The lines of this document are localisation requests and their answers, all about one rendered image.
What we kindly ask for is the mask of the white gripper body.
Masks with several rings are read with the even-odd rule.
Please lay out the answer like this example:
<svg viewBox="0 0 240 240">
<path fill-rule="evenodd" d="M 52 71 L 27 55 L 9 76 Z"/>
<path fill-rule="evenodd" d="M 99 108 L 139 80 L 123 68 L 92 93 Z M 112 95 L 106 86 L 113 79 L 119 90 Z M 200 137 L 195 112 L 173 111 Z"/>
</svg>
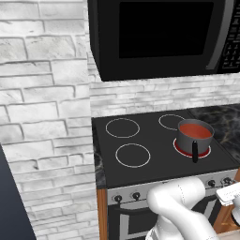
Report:
<svg viewBox="0 0 240 240">
<path fill-rule="evenodd" d="M 218 189 L 216 195 L 222 205 L 233 204 L 233 200 L 240 196 L 240 182 Z"/>
</svg>

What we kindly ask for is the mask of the red marinara sauce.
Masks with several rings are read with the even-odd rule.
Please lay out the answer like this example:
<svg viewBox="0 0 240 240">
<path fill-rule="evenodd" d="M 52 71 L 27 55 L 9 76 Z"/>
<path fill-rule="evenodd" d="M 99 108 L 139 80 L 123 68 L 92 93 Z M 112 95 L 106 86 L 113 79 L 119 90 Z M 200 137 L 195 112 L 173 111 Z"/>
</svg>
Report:
<svg viewBox="0 0 240 240">
<path fill-rule="evenodd" d="M 183 134 L 195 139 L 207 139 L 212 136 L 210 130 L 197 124 L 184 124 L 180 127 L 180 131 Z"/>
</svg>

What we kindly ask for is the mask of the black and steel stove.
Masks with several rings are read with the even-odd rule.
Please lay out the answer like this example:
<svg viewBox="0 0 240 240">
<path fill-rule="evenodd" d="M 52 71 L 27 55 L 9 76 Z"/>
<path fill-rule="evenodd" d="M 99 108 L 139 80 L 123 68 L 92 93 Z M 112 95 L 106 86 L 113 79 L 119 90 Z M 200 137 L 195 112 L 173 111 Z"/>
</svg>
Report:
<svg viewBox="0 0 240 240">
<path fill-rule="evenodd" d="M 134 200 L 134 192 L 140 192 L 139 200 L 143 200 L 154 186 L 197 176 L 204 183 L 207 197 L 225 187 L 225 177 L 234 179 L 238 163 L 217 141 L 211 141 L 211 153 L 197 163 L 176 149 L 178 123 L 191 117 L 189 111 L 181 110 L 92 120 L 97 165 L 105 178 L 100 187 L 107 193 L 107 223 L 108 206 L 113 205 L 116 195 L 129 201 Z M 216 186 L 209 187 L 209 180 L 215 180 Z"/>
</svg>

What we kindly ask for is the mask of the brown wooden cupboard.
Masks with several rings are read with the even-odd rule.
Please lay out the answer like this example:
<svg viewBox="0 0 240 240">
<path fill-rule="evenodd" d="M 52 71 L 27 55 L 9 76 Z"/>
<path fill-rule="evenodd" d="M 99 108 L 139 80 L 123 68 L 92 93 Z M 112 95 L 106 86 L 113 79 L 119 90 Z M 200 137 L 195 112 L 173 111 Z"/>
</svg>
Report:
<svg viewBox="0 0 240 240">
<path fill-rule="evenodd" d="M 108 240 L 107 193 L 104 188 L 97 190 L 97 213 L 99 240 Z"/>
<path fill-rule="evenodd" d="M 214 223 L 214 230 L 216 231 L 216 233 L 226 233 L 240 230 L 240 227 L 238 227 L 232 219 L 232 210 L 233 205 L 219 205 L 217 218 Z"/>
</svg>

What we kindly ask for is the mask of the steel oven door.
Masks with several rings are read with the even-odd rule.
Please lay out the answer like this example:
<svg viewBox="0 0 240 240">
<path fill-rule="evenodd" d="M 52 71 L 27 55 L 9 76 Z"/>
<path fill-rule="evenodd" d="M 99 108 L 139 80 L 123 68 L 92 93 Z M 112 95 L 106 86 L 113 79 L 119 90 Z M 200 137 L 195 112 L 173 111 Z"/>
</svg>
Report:
<svg viewBox="0 0 240 240">
<path fill-rule="evenodd" d="M 220 202 L 210 202 L 204 215 L 211 225 L 214 225 L 218 215 Z M 129 200 L 120 203 L 113 199 L 113 205 L 108 206 L 108 240 L 145 240 L 147 233 L 154 227 L 158 215 L 149 210 L 145 214 L 124 215 L 115 210 L 116 207 L 126 209 L 137 209 L 148 207 L 146 199 Z"/>
</svg>

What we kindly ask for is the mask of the black microwave oven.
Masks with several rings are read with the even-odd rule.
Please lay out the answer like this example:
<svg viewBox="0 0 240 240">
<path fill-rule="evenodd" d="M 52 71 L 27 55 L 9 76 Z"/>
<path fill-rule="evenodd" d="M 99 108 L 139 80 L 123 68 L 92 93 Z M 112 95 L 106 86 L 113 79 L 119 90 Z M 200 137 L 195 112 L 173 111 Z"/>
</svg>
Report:
<svg viewBox="0 0 240 240">
<path fill-rule="evenodd" d="M 240 72 L 240 0 L 216 68 L 225 0 L 87 0 L 90 46 L 104 82 Z"/>
</svg>

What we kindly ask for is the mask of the dark fridge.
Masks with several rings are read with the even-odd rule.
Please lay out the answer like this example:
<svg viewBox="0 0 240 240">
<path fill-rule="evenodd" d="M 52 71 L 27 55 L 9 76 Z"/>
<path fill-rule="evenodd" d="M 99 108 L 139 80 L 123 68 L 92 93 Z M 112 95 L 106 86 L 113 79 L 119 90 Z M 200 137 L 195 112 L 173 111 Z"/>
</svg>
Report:
<svg viewBox="0 0 240 240">
<path fill-rule="evenodd" d="M 0 240 L 37 240 L 1 145 Z"/>
</svg>

